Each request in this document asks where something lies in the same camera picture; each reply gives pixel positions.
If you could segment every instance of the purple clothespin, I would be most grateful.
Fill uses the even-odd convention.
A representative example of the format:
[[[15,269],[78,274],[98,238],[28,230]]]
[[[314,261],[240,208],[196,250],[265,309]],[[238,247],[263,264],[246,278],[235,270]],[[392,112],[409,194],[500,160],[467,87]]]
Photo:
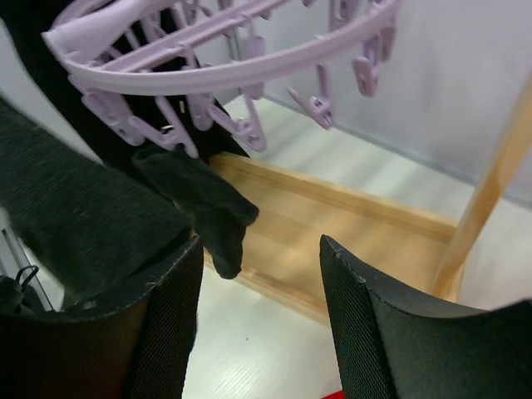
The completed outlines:
[[[327,68],[323,64],[316,65],[318,74],[320,95],[311,97],[310,101],[305,101],[299,93],[289,87],[288,94],[313,118],[323,129],[329,130],[333,127],[333,89],[331,78]]]
[[[229,115],[225,114],[217,106],[210,106],[209,114],[216,123],[232,135],[244,141],[253,150],[262,152],[266,150],[266,137],[264,137],[263,128],[260,125],[259,115],[255,110],[251,97],[245,93],[243,97],[249,112],[248,119],[233,121]]]
[[[123,141],[133,146],[145,142],[145,137],[129,122],[133,113],[123,96],[86,86],[73,75],[68,80],[82,94],[83,105]]]
[[[200,4],[200,0],[182,0],[183,14],[187,25],[194,25],[198,20],[199,11],[203,12],[206,17],[210,17],[213,13],[207,7]]]
[[[183,127],[180,118],[175,114],[174,108],[170,102],[166,97],[157,96],[155,98],[155,103],[165,116],[165,119],[170,123],[170,126],[167,126],[169,129],[161,129],[158,131],[138,116],[132,116],[130,118],[130,123],[159,147],[172,151],[177,145],[182,144],[185,147],[185,152],[191,158],[197,158],[199,156],[198,149],[192,139],[190,139],[186,129]]]
[[[249,15],[244,15],[244,18],[245,25],[248,28],[248,35],[242,41],[242,58],[249,60],[251,58],[262,57],[266,54],[266,40],[257,35],[253,18]],[[258,100],[264,94],[264,83],[260,82],[243,87],[242,92],[250,96],[253,100]]]
[[[375,96],[382,64],[382,35],[377,34],[364,42],[363,56],[352,61],[358,90],[365,97]]]
[[[269,21],[272,18],[272,10],[268,10],[268,11],[263,12],[262,14],[260,14],[260,17],[262,19],[265,19],[265,20]]]
[[[382,62],[387,62],[392,56],[393,45],[396,41],[397,22],[396,18],[391,21],[381,30],[382,36]]]
[[[373,0],[368,12],[375,12],[381,5],[382,0]],[[352,67],[357,78],[358,90],[365,97],[373,97],[377,92],[377,83],[379,71],[383,63],[384,56],[389,58],[392,53],[391,45],[393,43],[392,31],[387,34],[387,48],[384,47],[384,36],[382,30],[373,37],[366,40],[363,44],[363,55],[352,61]]]
[[[160,13],[155,12],[140,21],[144,28],[144,34],[150,42],[155,42],[158,39],[166,36],[166,32],[160,27]]]
[[[233,0],[218,0],[218,7],[220,10],[225,10],[225,8],[229,8],[233,6]]]
[[[182,45],[185,49],[185,58],[187,66],[183,70],[192,70],[198,67],[194,51],[188,44]],[[214,104],[214,95],[212,93],[190,93],[186,95],[186,101],[189,105],[192,123],[200,131],[207,131],[213,126],[213,118],[208,112],[209,106]]]
[[[332,0],[329,7],[329,30],[336,31],[350,23],[360,8],[360,0]]]

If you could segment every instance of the wood grain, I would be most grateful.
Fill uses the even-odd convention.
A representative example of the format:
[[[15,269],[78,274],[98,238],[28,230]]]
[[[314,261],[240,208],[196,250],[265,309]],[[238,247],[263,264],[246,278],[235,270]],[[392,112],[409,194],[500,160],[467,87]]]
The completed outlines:
[[[446,297],[453,291],[453,279],[479,238],[493,209],[511,183],[532,144],[532,74],[522,91],[492,161],[476,187],[465,213],[435,273],[431,291]]]
[[[328,323],[322,234],[429,293],[456,232],[456,223],[443,216],[260,161],[221,155],[211,165],[260,208],[246,234],[239,281],[321,324]]]

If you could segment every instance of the gray fabric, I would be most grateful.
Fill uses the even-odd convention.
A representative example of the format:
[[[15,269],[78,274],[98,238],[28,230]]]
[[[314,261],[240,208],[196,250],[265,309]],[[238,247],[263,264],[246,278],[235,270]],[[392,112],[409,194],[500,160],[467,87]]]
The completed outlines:
[[[190,220],[133,179],[88,160],[0,100],[0,205],[71,300],[134,272]]]

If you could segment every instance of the lavender clothes hanger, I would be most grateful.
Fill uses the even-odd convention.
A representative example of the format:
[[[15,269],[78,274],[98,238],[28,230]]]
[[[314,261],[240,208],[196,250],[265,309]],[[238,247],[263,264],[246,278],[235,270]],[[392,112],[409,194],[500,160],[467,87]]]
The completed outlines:
[[[291,0],[218,0],[213,12],[200,0],[75,0],[56,19],[43,38],[70,73],[70,82],[82,101],[130,145],[151,140],[167,150],[183,145],[191,157],[198,151],[179,117],[165,98],[186,95],[195,127],[208,130],[219,123],[256,151],[266,149],[266,138],[253,100],[264,93],[264,83],[315,66],[320,94],[305,101],[293,88],[292,98],[321,127],[333,126],[331,79],[324,62],[363,43],[363,55],[352,60],[359,91],[373,96],[381,64],[392,53],[395,16],[402,0],[329,0],[329,32],[298,47],[266,54],[266,41],[256,33],[254,19],[270,19],[273,11]],[[302,0],[305,7],[316,4]],[[171,10],[176,32],[160,27],[160,12]],[[140,22],[149,41],[141,46],[131,30]],[[196,65],[194,49],[237,28],[245,30],[243,59],[229,64]],[[133,50],[120,54],[112,45],[125,36]],[[176,57],[185,57],[180,71],[154,72]],[[214,106],[213,91],[238,87],[249,111],[247,120],[233,121]],[[124,95],[153,96],[170,125],[158,130],[132,114]]]

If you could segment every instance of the wooden post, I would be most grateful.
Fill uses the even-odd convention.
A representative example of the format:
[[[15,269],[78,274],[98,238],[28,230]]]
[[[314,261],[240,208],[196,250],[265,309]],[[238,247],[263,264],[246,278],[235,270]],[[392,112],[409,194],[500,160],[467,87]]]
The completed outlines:
[[[445,298],[475,241],[512,181],[532,144],[532,74],[520,94],[513,115],[495,148],[493,160],[465,209],[458,230],[438,266],[431,293]]]

